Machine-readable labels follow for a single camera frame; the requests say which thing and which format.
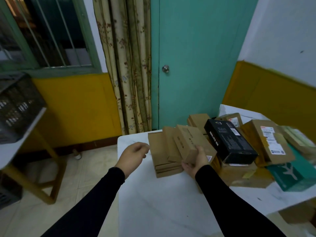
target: white wall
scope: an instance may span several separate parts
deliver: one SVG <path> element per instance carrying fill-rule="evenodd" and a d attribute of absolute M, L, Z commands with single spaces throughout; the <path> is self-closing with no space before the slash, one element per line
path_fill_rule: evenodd
<path fill-rule="evenodd" d="M 238 60 L 316 87 L 316 0 L 259 0 Z"/>
<path fill-rule="evenodd" d="M 84 1 L 86 10 L 87 10 L 88 19 L 89 19 L 95 47 L 97 49 L 98 57 L 99 57 L 99 60 L 101 63 L 102 72 L 106 73 L 107 67 L 106 67 L 106 63 L 105 63 L 105 55 L 104 55 L 103 47 L 101 44 L 101 39 L 100 39 L 99 31 L 98 31 L 97 21 L 95 19 L 95 15 L 94 15 L 93 0 L 83 0 L 83 1 Z"/>

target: barcode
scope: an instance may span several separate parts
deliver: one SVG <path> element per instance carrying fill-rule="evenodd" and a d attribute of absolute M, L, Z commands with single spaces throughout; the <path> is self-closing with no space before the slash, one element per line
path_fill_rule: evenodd
<path fill-rule="evenodd" d="M 236 131 L 236 129 L 234 129 L 234 128 L 230 128 L 231 130 L 232 130 L 232 132 L 235 134 L 235 135 L 240 135 L 239 133 L 238 133 L 238 131 Z"/>

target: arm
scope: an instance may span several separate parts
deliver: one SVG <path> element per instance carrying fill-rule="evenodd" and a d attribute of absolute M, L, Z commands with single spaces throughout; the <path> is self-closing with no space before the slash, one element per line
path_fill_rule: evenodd
<path fill-rule="evenodd" d="M 195 166 L 182 163 L 184 170 L 199 184 L 225 237 L 284 236 L 269 219 L 236 195 L 209 165 L 204 149 Z"/>
<path fill-rule="evenodd" d="M 115 167 L 71 210 L 50 227 L 42 237 L 97 237 L 120 186 L 141 164 L 149 145 L 137 142 L 128 146 Z"/>
<path fill-rule="evenodd" d="M 125 176 L 121 169 L 110 168 L 95 187 L 71 210 L 50 227 L 42 237 L 97 237 Z"/>

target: window frame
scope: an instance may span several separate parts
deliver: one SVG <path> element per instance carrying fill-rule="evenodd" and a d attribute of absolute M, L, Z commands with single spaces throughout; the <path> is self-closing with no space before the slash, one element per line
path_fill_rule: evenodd
<path fill-rule="evenodd" d="M 28 73 L 31 77 L 34 78 L 52 78 L 52 77 L 66 77 L 72 75 L 87 75 L 87 74 L 98 74 L 102 73 L 101 63 L 99 60 L 99 56 L 97 53 L 97 49 L 94 43 L 91 26 L 88 19 L 87 10 L 83 0 L 72 0 L 77 18 L 79 21 L 79 25 L 81 28 L 81 32 L 86 44 L 86 49 L 90 57 L 91 66 L 81 66 L 81 67 L 40 67 L 37 63 L 26 39 L 24 38 L 18 24 L 16 23 L 9 7 L 6 4 L 5 0 L 0 0 L 0 10 L 5 16 L 8 24 L 10 25 L 10 29 L 12 31 L 12 35 L 21 48 L 21 51 L 26 59 L 26 62 L 23 63 L 14 63 L 13 61 L 8 61 L 4 64 L 7 65 L 10 69 L 15 68 L 15 70 L 4 70 L 1 71 L 0 74 L 14 74 L 17 72 L 25 72 Z"/>

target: black sleeve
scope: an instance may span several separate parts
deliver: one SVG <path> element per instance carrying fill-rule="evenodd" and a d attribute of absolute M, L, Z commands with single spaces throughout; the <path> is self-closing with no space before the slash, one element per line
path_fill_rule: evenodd
<path fill-rule="evenodd" d="M 235 194 L 210 165 L 195 175 L 225 237 L 284 236 L 283 232 L 254 207 Z"/>
<path fill-rule="evenodd" d="M 110 168 L 96 186 L 42 237 L 97 237 L 116 193 L 124 182 L 123 171 L 117 167 Z"/>

